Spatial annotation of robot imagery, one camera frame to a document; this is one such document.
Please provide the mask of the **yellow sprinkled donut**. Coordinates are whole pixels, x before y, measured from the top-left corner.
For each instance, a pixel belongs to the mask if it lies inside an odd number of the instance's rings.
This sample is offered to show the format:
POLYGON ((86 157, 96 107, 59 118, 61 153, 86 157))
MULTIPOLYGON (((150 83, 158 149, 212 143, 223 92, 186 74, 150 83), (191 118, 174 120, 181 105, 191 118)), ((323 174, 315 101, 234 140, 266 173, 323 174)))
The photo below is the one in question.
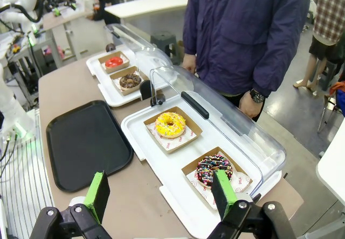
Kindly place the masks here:
POLYGON ((182 115, 174 112, 165 112, 158 116, 155 121, 157 133, 165 138, 176 138, 186 128, 186 120, 182 115))

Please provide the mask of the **black plastic serving tray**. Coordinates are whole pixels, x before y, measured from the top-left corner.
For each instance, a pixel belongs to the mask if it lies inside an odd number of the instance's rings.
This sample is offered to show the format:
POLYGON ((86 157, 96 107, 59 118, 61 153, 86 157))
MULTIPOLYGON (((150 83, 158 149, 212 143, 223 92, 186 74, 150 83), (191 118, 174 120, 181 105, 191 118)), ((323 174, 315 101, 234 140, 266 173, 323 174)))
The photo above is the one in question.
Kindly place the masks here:
POLYGON ((77 192, 89 186, 96 172, 124 169, 134 150, 108 104, 90 101, 54 118, 46 128, 56 186, 77 192))

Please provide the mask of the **white curved table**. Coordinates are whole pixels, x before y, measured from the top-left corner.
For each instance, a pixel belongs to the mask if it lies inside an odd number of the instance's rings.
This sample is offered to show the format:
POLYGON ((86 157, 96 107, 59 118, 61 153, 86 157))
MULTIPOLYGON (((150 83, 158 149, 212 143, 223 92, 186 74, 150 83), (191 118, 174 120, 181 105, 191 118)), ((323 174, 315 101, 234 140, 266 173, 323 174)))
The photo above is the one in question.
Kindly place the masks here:
POLYGON ((105 7, 105 11, 120 19, 149 13, 185 8, 188 0, 134 0, 105 7))

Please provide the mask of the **white printed paper liner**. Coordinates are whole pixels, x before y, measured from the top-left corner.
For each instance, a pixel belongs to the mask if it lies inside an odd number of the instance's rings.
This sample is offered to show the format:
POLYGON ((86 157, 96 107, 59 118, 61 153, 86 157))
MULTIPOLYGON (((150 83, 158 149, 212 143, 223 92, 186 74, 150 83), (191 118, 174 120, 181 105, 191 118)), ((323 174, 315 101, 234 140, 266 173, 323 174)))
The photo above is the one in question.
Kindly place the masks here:
MULTIPOLYGON (((233 175, 230 184, 236 193, 247 192, 247 188, 252 183, 252 179, 243 172, 242 169, 237 169, 233 164, 233 175)), ((184 167, 182 172, 185 174, 186 178, 191 182, 194 189, 202 196, 202 198, 210 205, 214 210, 217 210, 216 203, 211 192, 211 188, 202 185, 196 175, 196 167, 184 167)))
POLYGON ((172 151, 173 149, 182 146, 197 137, 197 135, 189 127, 186 127, 185 131, 176 138, 165 138, 159 135, 156 131, 155 123, 148 124, 146 127, 166 151, 172 151))

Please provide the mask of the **brown cardboard donut tray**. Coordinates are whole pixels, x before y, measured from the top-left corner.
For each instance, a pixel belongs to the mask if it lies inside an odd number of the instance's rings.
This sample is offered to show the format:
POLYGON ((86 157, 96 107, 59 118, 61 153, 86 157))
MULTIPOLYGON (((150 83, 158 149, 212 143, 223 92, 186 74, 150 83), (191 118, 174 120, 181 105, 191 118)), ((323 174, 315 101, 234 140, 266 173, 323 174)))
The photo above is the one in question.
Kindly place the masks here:
POLYGON ((109 77, 111 79, 111 81, 113 82, 114 84, 114 87, 120 92, 121 95, 123 96, 126 96, 128 94, 131 94, 137 90, 139 90, 139 86, 136 86, 134 88, 131 88, 131 89, 123 89, 122 87, 120 87, 120 84, 119 84, 119 81, 120 79, 127 75, 127 74, 136 74, 136 75, 139 75, 141 77, 141 82, 144 81, 144 80, 149 80, 149 78, 145 75, 144 72, 142 72, 141 70, 139 70, 136 66, 133 66, 133 67, 129 67, 129 68, 126 68, 126 69, 123 69, 121 71, 118 71, 114 74, 111 74, 109 77))
POLYGON ((130 60, 127 58, 127 56, 122 52, 122 51, 118 51, 118 52, 113 52, 111 54, 108 54, 104 57, 101 57, 98 59, 102 69, 107 73, 107 74, 111 74, 117 71, 120 71, 124 68, 127 68, 129 66, 130 60), (123 59, 123 64, 118 66, 117 68, 106 68, 105 67, 105 62, 107 60, 109 60, 112 57, 121 57, 123 59))
POLYGON ((187 145, 202 133, 202 129, 179 107, 165 110, 143 124, 166 153, 187 145))
POLYGON ((242 167, 220 147, 210 150, 182 168, 182 172, 193 187, 208 201, 213 199, 209 194, 213 171, 216 170, 225 171, 235 192, 246 191, 253 182, 242 167))

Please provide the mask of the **person's left hand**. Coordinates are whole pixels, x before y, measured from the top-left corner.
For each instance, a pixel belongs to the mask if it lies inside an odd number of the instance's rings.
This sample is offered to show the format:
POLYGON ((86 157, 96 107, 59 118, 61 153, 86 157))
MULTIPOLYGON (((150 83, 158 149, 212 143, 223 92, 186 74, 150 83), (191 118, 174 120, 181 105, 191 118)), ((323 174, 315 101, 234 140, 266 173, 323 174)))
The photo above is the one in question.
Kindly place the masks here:
POLYGON ((239 101, 239 109, 246 116, 255 118, 260 114, 263 104, 263 102, 255 102, 251 97, 250 92, 247 91, 239 101))

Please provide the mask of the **red glazed donut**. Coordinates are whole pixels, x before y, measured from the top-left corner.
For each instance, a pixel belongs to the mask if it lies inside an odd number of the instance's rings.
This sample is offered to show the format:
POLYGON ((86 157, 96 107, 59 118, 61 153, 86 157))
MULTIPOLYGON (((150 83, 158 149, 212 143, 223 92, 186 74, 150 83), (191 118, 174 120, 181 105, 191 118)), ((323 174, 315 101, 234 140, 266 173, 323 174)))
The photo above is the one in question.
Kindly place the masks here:
POLYGON ((123 59, 121 57, 112 57, 105 62, 106 68, 117 68, 123 64, 123 59))

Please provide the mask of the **person in plaid shirt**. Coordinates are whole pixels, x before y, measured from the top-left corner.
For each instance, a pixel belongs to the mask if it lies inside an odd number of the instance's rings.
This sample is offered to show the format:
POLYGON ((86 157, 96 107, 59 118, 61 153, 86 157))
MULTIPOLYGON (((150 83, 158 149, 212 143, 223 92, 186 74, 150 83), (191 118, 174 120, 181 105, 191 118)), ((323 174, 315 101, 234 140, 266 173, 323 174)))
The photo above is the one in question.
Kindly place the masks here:
POLYGON ((328 60, 336 54, 336 45, 345 31, 345 0, 313 0, 316 4, 312 43, 304 78, 294 88, 314 90, 328 60))

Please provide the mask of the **grey plastic stool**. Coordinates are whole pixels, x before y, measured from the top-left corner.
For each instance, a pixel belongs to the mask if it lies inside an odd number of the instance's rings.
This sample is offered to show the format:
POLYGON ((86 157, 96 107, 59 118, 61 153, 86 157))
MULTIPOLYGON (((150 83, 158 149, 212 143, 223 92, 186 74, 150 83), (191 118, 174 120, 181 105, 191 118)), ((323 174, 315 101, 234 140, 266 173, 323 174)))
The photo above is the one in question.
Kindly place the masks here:
POLYGON ((180 64, 180 54, 174 34, 168 31, 159 31, 151 35, 150 42, 163 51, 174 65, 180 64))

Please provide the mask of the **white side table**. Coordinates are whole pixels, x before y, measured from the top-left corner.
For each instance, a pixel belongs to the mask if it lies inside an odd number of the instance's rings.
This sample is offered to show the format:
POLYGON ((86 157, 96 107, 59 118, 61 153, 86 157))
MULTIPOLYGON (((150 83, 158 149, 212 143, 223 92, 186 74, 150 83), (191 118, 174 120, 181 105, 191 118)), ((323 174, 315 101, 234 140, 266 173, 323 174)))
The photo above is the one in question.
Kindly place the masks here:
POLYGON ((317 164, 316 175, 345 206, 345 120, 317 164))

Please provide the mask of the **black wristwatch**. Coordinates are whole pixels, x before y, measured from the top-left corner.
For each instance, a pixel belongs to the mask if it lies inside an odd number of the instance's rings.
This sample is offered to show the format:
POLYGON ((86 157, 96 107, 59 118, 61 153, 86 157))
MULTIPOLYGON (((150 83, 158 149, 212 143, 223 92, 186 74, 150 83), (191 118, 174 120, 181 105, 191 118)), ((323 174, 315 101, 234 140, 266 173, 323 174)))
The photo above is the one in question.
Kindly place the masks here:
POLYGON ((266 100, 266 97, 263 94, 254 89, 250 90, 250 96, 255 103, 263 103, 266 100))

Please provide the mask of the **person's right hand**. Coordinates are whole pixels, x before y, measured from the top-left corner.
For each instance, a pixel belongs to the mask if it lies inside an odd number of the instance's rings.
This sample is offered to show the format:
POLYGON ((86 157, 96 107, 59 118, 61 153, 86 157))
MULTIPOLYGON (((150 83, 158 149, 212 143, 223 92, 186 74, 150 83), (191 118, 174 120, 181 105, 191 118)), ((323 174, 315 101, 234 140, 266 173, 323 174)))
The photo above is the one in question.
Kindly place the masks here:
POLYGON ((182 62, 182 67, 191 74, 196 73, 196 56, 191 54, 185 54, 182 62))

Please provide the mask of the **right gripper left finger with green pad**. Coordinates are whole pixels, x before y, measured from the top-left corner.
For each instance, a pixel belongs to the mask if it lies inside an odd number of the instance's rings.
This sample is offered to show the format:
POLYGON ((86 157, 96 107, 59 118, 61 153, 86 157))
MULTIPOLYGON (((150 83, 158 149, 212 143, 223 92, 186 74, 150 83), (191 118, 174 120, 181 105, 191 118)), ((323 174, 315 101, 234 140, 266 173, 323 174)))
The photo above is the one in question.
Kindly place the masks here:
POLYGON ((95 173, 81 203, 71 202, 63 211, 56 207, 41 209, 30 239, 112 239, 102 226, 109 195, 107 174, 95 173))

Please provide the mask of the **person in navy jacket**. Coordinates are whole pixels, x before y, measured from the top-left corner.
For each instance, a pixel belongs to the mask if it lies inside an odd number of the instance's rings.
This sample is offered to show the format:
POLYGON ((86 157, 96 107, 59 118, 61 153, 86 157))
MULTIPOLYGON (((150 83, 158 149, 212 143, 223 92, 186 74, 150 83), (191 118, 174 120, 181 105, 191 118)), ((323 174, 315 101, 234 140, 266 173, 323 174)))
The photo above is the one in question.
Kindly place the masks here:
POLYGON ((309 0, 188 0, 184 51, 211 88, 276 91, 296 55, 309 0))

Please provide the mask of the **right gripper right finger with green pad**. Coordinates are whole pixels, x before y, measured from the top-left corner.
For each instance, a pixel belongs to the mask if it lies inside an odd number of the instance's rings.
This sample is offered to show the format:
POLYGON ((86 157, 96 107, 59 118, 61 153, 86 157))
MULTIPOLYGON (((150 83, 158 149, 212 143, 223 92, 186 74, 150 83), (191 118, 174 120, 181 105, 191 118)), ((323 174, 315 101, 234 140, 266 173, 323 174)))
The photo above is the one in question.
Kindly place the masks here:
POLYGON ((279 202, 258 206, 251 198, 237 197, 225 171, 213 171, 211 191, 220 222, 207 239, 238 239, 242 233, 252 234, 255 239, 296 239, 279 202))

